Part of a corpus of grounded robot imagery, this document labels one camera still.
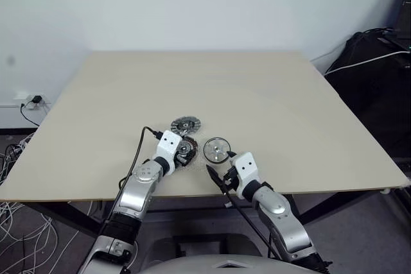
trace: gray floor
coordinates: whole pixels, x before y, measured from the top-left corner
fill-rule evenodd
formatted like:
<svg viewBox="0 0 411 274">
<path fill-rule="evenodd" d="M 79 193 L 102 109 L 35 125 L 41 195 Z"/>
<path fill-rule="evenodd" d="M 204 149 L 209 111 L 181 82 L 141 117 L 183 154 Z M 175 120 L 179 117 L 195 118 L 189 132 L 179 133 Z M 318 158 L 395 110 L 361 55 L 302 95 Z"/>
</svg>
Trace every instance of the gray floor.
<svg viewBox="0 0 411 274">
<path fill-rule="evenodd" d="M 0 136 L 0 151 L 8 143 L 10 141 L 6 141 L 3 136 Z M 300 210 L 304 210 L 312 207 L 325 197 L 326 195 L 322 194 L 298 195 L 296 200 Z M 193 200 L 157 200 L 154 207 L 164 207 L 165 203 L 167 207 L 184 208 L 192 207 Z M 89 203 L 74 203 L 74 205 L 79 207 L 79 209 L 87 211 Z M 12 234 L 15 237 L 20 237 L 24 233 L 27 234 L 42 224 L 40 214 L 27 207 L 16 212 L 13 218 Z M 159 216 L 154 216 L 154 219 L 151 218 L 143 223 L 137 238 L 139 255 L 132 269 L 139 268 L 144 252 L 154 241 L 172 235 L 241 233 L 249 236 L 262 253 L 267 253 L 267 249 L 255 236 L 253 230 L 241 218 L 224 218 L 220 216 L 208 219 L 193 218 L 179 222 L 168 221 L 167 219 L 166 221 L 159 221 L 161 219 Z M 252 220 L 260 229 L 265 230 L 265 227 L 258 221 L 258 218 L 252 218 Z M 49 273 L 63 247 L 75 233 L 75 230 L 59 222 L 55 222 L 55 226 L 59 236 L 56 253 L 48 263 L 36 270 L 38 274 Z M 390 195 L 374 194 L 370 198 L 333 216 L 312 223 L 306 228 L 323 259 L 334 262 L 329 267 L 331 273 L 410 273 L 411 224 Z M 0 238 L 3 235 L 4 232 L 0 231 Z M 54 237 L 51 237 L 45 249 L 37 254 L 40 262 L 43 260 L 43 256 L 48 256 L 52 250 L 53 241 Z M 11 243 L 10 239 L 1 242 L 0 252 L 9 243 Z M 91 245 L 92 239 L 79 233 L 65 254 L 62 255 L 53 273 L 76 273 Z M 27 241 L 25 245 L 26 254 L 33 251 L 33 246 L 33 241 Z M 0 256 L 0 273 L 21 257 L 22 245 L 19 243 Z M 32 259 L 29 258 L 26 268 L 32 262 Z M 19 264 L 7 273 L 20 273 L 21 266 L 22 264 Z"/>
</svg>

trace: white wall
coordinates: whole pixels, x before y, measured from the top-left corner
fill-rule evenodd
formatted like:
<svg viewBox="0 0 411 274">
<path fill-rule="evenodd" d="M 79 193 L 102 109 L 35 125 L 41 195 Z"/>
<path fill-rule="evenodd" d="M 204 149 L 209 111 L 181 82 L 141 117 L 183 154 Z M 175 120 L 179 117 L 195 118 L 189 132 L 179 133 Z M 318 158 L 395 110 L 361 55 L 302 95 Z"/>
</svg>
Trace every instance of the white wall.
<svg viewBox="0 0 411 274">
<path fill-rule="evenodd" d="M 0 0 L 0 106 L 21 93 L 55 101 L 92 50 L 298 49 L 312 59 L 386 25 L 393 1 Z M 338 52 L 314 64 L 322 71 Z M 0 128 L 29 126 L 0 107 Z"/>
</svg>

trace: metal table leg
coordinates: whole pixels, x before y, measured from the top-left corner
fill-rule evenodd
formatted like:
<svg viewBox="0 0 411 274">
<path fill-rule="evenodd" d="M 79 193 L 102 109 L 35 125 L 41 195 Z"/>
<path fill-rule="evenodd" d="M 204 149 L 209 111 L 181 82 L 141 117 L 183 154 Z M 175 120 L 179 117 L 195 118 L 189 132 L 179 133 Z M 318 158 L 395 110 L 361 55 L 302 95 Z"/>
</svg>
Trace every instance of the metal table leg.
<svg viewBox="0 0 411 274">
<path fill-rule="evenodd" d="M 100 224 L 67 202 L 26 202 L 27 207 L 39 211 L 91 237 L 97 237 Z"/>
<path fill-rule="evenodd" d="M 363 200 L 376 191 L 339 192 L 319 203 L 299 216 L 300 222 L 305 225 L 318 219 L 326 218 L 338 211 Z"/>
</svg>

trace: beige tabletop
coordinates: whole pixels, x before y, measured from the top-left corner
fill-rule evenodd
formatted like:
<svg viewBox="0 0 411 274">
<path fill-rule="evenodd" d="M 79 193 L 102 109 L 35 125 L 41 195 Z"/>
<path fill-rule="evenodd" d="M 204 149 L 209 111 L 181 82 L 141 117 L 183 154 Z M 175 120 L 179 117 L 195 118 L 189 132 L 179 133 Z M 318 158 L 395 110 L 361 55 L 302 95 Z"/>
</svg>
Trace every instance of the beige tabletop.
<svg viewBox="0 0 411 274">
<path fill-rule="evenodd" d="M 194 162 L 166 176 L 156 196 L 221 194 L 202 147 L 224 137 L 251 151 L 280 193 L 399 187 L 408 180 L 299 53 L 95 52 L 43 121 L 0 187 L 1 200 L 113 199 L 141 128 L 196 116 Z M 146 134 L 139 157 L 151 158 Z M 228 163 L 217 165 L 223 174 Z"/>
</svg>

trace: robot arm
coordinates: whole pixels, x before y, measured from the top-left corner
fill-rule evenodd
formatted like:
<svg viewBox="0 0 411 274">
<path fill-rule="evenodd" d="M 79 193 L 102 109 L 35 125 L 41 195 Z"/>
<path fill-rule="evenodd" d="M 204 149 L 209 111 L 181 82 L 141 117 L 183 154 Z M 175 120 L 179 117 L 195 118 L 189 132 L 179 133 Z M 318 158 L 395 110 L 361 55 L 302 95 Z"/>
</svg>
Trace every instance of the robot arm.
<svg viewBox="0 0 411 274">
<path fill-rule="evenodd" d="M 262 222 L 269 229 L 280 258 L 310 270 L 328 273 L 328 262 L 324 262 L 317 253 L 311 239 L 293 215 L 288 200 L 273 191 L 266 183 L 261 184 L 256 162 L 250 152 L 237 155 L 229 152 L 231 168 L 223 180 L 217 172 L 207 166 L 213 181 L 224 194 L 230 189 L 236 191 L 237 197 L 252 202 Z"/>
<path fill-rule="evenodd" d="M 127 274 L 125 267 L 137 253 L 134 241 L 157 184 L 174 172 L 174 157 L 181 137 L 165 131 L 152 160 L 131 170 L 117 195 L 78 274 Z"/>
</svg>

